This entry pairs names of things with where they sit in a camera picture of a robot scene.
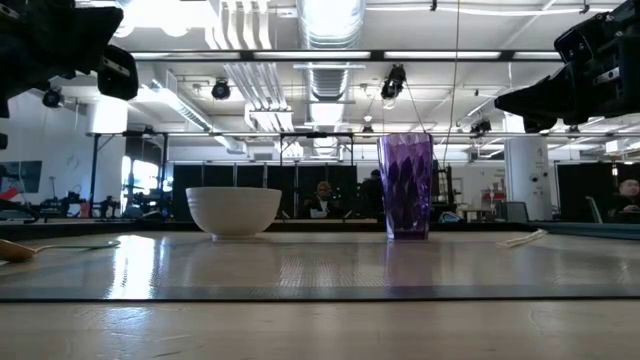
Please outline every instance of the black curtain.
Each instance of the black curtain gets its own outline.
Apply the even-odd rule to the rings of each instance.
[[[627,179],[640,181],[640,164],[616,164],[616,168],[618,169],[618,181],[616,184]]]
[[[263,174],[263,165],[238,166],[238,186],[261,188]]]
[[[233,187],[233,165],[205,165],[204,186]]]
[[[617,191],[611,163],[561,164],[556,176],[563,221],[593,222],[586,196],[593,197],[600,213],[606,215],[607,203]]]
[[[282,191],[282,198],[280,199],[280,210],[286,212],[291,218],[293,218],[295,167],[269,166],[267,171],[269,172],[267,187],[269,189],[277,189]]]
[[[173,215],[177,221],[193,221],[187,189],[202,186],[202,165],[175,165],[173,167]]]
[[[355,166],[330,165],[328,172],[334,199],[340,202],[346,214],[353,210],[357,201],[358,170]]]
[[[302,204],[305,199],[315,197],[318,183],[327,181],[327,168],[322,165],[298,166],[298,202]]]

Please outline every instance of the red object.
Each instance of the red object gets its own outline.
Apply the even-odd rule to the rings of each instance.
[[[497,191],[493,194],[493,201],[496,200],[506,200],[507,198],[507,194],[505,194],[503,191]],[[491,193],[487,192],[482,192],[482,200],[491,200]]]
[[[14,197],[18,196],[20,192],[18,192],[17,188],[10,188],[5,193],[0,193],[0,199],[2,200],[11,200]]]

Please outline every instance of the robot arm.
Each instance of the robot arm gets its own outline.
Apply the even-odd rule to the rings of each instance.
[[[104,95],[137,95],[135,60],[109,45],[121,9],[76,9],[73,0],[10,0],[0,7],[0,117],[9,117],[12,97],[31,88],[46,91],[51,78],[71,79],[76,71],[96,71]]]
[[[627,0],[572,27],[554,43],[565,65],[536,85],[499,96],[498,109],[524,118],[527,132],[558,118],[578,125],[589,117],[640,112],[640,0]]]

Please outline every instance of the table surface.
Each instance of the table surface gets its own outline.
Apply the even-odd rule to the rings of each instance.
[[[10,304],[0,359],[628,360],[637,301]]]
[[[640,244],[522,233],[432,233],[427,243],[377,234],[139,233],[26,242],[104,242],[117,249],[44,252],[0,264],[7,287],[107,286],[146,298],[154,286],[358,287],[416,284],[637,284]],[[3,304],[0,359],[633,359],[637,301]]]
[[[637,242],[549,235],[499,248],[526,233],[434,232],[389,243],[383,233],[139,233],[21,244],[104,243],[98,251],[50,250],[0,265],[0,300],[397,299],[640,296]]]

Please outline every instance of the black camera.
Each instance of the black camera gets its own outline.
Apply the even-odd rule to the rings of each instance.
[[[403,90],[403,84],[407,81],[407,73],[404,71],[402,64],[394,64],[384,81],[380,96],[384,100],[392,100],[398,97]]]
[[[51,109],[63,107],[64,95],[62,95],[62,88],[54,86],[47,90],[42,97],[42,104]]]
[[[217,79],[211,90],[211,96],[216,100],[227,100],[231,96],[231,89],[227,79]]]

